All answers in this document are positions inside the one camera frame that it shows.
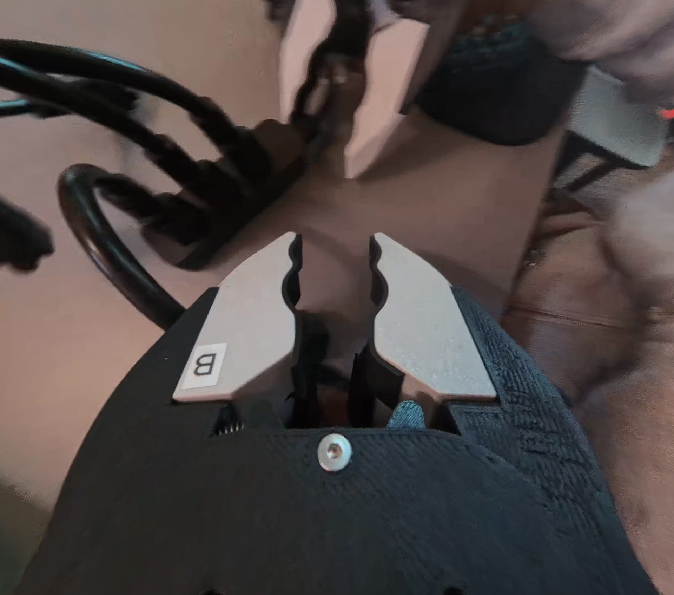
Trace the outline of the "grey mesh office chair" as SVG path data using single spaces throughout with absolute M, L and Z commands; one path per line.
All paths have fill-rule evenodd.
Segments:
M 571 105 L 551 177 L 552 197 L 570 195 L 619 169 L 652 169 L 667 144 L 666 111 L 628 100 L 624 82 L 597 65 L 588 67 Z M 598 163 L 561 187 L 555 181 L 585 155 Z

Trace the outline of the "black power strip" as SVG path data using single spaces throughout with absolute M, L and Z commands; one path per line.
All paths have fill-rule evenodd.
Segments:
M 210 266 L 225 245 L 297 182 L 308 166 L 308 148 L 295 128 L 266 119 L 240 129 L 223 156 L 197 165 L 206 181 L 159 195 L 168 214 L 141 226 L 148 247 L 167 264 L 188 271 Z

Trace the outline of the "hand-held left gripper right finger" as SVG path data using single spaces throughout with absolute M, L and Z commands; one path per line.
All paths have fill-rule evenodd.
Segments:
M 412 410 L 422 427 L 452 427 L 452 404 L 499 398 L 456 290 L 441 272 L 382 232 L 369 239 L 371 301 L 350 378 L 350 425 L 373 427 L 377 408 Z

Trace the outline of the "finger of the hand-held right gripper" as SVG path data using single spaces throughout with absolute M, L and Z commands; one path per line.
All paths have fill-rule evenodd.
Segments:
M 311 56 L 330 33 L 335 0 L 295 0 L 282 35 L 279 59 L 280 119 L 288 124 L 300 87 L 307 80 Z
M 402 108 L 429 26 L 397 20 L 376 32 L 365 56 L 365 90 L 344 146 L 344 176 L 357 179 L 385 151 L 403 119 Z

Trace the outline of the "grey zip hoodie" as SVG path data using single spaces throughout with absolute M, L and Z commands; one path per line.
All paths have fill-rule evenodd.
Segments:
M 629 194 L 603 243 L 636 304 L 636 343 L 577 415 L 634 552 L 657 590 L 672 594 L 673 174 Z

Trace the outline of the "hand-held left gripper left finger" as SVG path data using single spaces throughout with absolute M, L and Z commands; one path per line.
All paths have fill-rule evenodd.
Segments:
M 294 391 L 301 236 L 286 232 L 220 283 L 180 380 L 178 403 L 266 399 Z

